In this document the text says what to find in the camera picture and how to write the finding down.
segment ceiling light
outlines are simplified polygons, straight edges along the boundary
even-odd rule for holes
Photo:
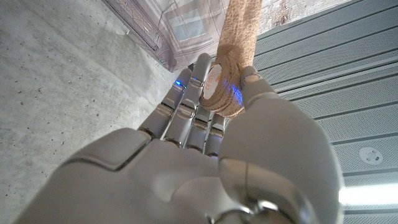
[[[398,184],[345,187],[340,190],[343,205],[398,204]]]

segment white robotic hand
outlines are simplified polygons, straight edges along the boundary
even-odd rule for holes
[[[16,223],[339,223],[341,171],[322,129],[252,67],[246,112],[225,135],[215,115],[203,147],[210,63],[202,54],[184,70],[138,131],[79,150]]]

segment perforated metal panel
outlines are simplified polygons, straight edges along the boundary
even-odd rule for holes
[[[292,78],[298,78],[310,73],[354,62],[355,60],[371,57],[375,54],[396,50],[398,49],[397,36],[398,28],[393,28],[265,70],[261,70],[261,68],[264,68],[262,62],[255,64],[255,67],[259,71],[261,70],[259,74],[273,85]]]
[[[398,105],[318,120],[331,142],[366,138],[398,131]]]
[[[373,139],[368,141],[352,142],[333,146],[339,160],[341,170],[346,172],[359,172],[367,170],[398,168],[398,136]],[[359,150],[363,147],[372,147],[383,155],[380,165],[369,165],[359,157]]]
[[[258,55],[254,64],[258,69],[269,68],[341,44],[382,32],[398,24],[398,7],[362,18],[305,40],[285,45]]]
[[[345,215],[344,224],[396,224],[398,214]]]
[[[398,102],[398,77],[312,96],[294,103],[313,118]]]
[[[301,98],[306,98],[306,97],[310,97],[310,96],[317,95],[317,94],[331,92],[331,91],[334,91],[335,89],[346,88],[347,86],[358,85],[361,83],[369,83],[373,80],[382,79],[383,77],[391,77],[391,76],[397,75],[398,74],[398,63],[390,64],[390,66],[391,65],[394,65],[394,66],[391,68],[382,69],[382,70],[379,70],[379,68],[381,68],[381,67],[372,68],[369,70],[359,72],[359,73],[362,73],[362,75],[360,75],[359,73],[355,73],[354,75],[357,75],[357,76],[353,76],[352,78],[346,78],[347,76],[345,76],[345,77],[340,78],[341,80],[338,80],[338,81],[337,81],[337,79],[334,79],[330,82],[317,83],[312,86],[306,86],[305,88],[302,88],[301,90],[296,89],[296,90],[280,93],[279,96],[281,96],[282,98],[285,98],[286,100],[295,101],[295,100],[298,100]]]
[[[336,67],[332,67],[330,69],[322,70],[320,72],[306,74],[303,77],[298,77],[293,80],[289,80],[289,81],[286,81],[286,82],[283,82],[280,84],[276,84],[276,85],[273,85],[272,87],[276,90],[286,89],[287,87],[290,87],[290,86],[291,86],[291,88],[298,88],[300,83],[310,82],[317,78],[323,78],[323,77],[327,77],[327,76],[338,77],[338,76],[343,76],[343,75],[349,75],[350,73],[353,73],[353,72],[361,72],[361,71],[364,71],[367,69],[372,69],[374,67],[368,66],[368,65],[370,65],[372,63],[380,62],[381,60],[387,60],[389,58],[393,58],[396,56],[398,56],[398,50],[393,50],[393,51],[385,53],[385,54],[380,54],[380,55],[376,55],[376,56],[369,57],[366,59],[358,60],[355,62],[346,63],[341,66],[336,66]]]
[[[346,176],[344,183],[347,187],[398,183],[398,172]]]

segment concrete wall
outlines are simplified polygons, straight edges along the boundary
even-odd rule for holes
[[[177,77],[101,0],[0,0],[0,223],[76,150],[136,128]]]

